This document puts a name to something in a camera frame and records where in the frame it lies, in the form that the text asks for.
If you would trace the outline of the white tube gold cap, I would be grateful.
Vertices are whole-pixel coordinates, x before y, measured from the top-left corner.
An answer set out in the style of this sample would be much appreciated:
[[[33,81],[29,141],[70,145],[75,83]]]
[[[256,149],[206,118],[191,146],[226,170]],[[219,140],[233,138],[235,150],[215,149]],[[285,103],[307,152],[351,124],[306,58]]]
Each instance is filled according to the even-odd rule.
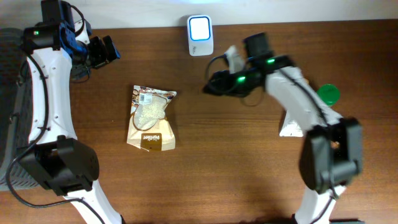
[[[303,131],[298,123],[292,119],[288,111],[284,111],[279,123],[280,137],[303,137]]]

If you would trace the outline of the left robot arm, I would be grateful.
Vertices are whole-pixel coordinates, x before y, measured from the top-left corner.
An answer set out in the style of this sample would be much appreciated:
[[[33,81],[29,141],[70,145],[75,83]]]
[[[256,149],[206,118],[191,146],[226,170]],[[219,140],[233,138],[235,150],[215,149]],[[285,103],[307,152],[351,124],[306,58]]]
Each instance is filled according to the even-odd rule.
[[[72,204],[87,223],[123,223],[100,183],[95,151],[75,134],[70,82],[120,58],[110,36],[92,34],[86,19],[66,1],[42,1],[42,21],[24,30],[22,51],[32,79],[33,118],[27,149],[16,157],[46,190]]]

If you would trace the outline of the green lid jar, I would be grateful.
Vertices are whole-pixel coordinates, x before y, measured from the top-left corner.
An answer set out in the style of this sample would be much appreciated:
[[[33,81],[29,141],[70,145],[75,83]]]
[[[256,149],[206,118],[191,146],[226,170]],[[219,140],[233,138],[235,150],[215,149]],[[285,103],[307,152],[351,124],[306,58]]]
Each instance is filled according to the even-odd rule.
[[[332,84],[324,84],[318,90],[317,94],[320,99],[328,106],[333,106],[340,99],[339,89]]]

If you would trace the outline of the beige grain pouch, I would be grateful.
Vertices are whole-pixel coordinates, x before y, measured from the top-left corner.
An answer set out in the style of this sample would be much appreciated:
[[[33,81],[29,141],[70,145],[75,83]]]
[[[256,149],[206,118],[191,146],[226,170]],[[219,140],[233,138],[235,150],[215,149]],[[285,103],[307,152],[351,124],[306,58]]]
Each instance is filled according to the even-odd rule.
[[[175,91],[135,85],[132,92],[127,143],[145,151],[175,149],[175,135],[165,109]]]

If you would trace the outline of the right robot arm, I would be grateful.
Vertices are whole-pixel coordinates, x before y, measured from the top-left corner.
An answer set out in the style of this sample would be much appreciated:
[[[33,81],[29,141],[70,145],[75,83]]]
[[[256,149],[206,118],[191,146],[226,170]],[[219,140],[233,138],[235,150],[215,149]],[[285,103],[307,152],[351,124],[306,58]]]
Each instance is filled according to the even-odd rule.
[[[247,97],[262,87],[290,113],[303,131],[299,171],[305,183],[292,223],[331,223],[330,215],[353,179],[363,171],[363,127],[330,108],[305,81],[288,55],[275,55],[265,32],[243,40],[247,59],[231,46],[221,58],[227,70],[205,70],[203,92]]]

